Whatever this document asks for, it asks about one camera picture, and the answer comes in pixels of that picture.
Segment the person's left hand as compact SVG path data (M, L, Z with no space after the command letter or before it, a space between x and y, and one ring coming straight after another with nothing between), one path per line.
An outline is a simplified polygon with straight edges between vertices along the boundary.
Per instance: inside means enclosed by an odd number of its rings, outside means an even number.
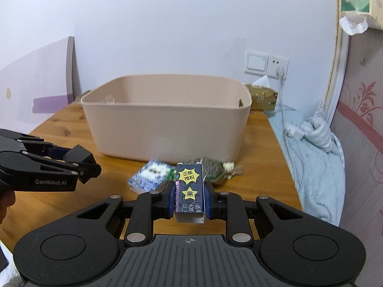
M8 208L16 202L16 194L13 190L6 191L0 195L0 224L6 217Z

